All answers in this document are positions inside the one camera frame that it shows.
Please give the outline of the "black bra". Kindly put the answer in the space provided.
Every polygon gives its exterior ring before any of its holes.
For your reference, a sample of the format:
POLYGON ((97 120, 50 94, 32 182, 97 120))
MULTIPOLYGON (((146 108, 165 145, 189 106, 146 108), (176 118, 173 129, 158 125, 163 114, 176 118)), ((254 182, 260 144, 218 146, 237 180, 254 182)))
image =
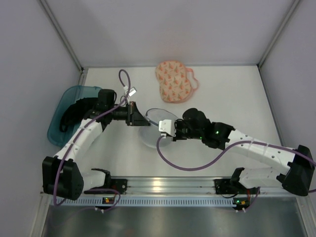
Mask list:
POLYGON ((93 108, 97 100, 97 97, 82 98, 70 105, 60 119, 59 130, 65 133, 70 126, 81 122, 84 115, 93 108))

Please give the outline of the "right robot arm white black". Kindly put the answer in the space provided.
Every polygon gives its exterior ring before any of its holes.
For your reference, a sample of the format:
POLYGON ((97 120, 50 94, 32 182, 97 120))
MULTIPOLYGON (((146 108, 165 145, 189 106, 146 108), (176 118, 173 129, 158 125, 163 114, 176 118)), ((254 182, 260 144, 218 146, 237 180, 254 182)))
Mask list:
POLYGON ((316 163, 308 147, 289 148, 260 141, 231 125, 211 122, 196 108, 186 110, 181 119, 169 124, 167 133, 174 141, 199 139, 210 148, 222 150, 222 154, 232 151, 266 165, 259 169, 237 168, 232 183, 248 189, 281 186, 297 196, 309 194, 316 163))

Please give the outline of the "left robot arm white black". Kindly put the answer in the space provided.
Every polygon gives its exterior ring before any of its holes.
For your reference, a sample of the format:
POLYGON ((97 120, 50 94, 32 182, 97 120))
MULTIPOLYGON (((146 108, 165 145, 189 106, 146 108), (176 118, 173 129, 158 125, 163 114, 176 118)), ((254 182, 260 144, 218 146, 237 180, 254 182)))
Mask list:
POLYGON ((125 106, 115 103, 112 89, 101 89, 94 98, 83 98, 67 109, 71 119, 81 119, 74 135, 53 157, 42 162, 42 187, 46 194, 76 200, 82 193, 106 192, 111 186, 111 174, 101 168, 84 171, 79 164, 92 143, 113 120, 128 126, 150 126, 136 103, 125 106))

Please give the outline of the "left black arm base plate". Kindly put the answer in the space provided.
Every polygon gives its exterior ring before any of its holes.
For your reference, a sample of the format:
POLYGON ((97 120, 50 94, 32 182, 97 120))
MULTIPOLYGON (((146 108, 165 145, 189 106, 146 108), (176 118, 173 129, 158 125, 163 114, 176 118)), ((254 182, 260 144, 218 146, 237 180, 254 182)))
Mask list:
POLYGON ((127 179, 112 178, 106 181, 106 184, 101 187, 92 188, 90 190, 84 191, 84 194, 116 194, 111 190, 116 190, 120 194, 125 194, 127 190, 127 179))

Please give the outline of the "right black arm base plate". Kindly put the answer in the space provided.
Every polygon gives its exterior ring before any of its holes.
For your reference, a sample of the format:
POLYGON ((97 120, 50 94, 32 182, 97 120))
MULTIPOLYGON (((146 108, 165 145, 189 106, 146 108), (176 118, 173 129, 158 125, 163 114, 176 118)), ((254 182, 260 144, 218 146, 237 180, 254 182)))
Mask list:
POLYGON ((246 188, 240 183, 231 183, 230 179, 215 179, 215 192, 218 195, 255 195, 258 188, 246 188))

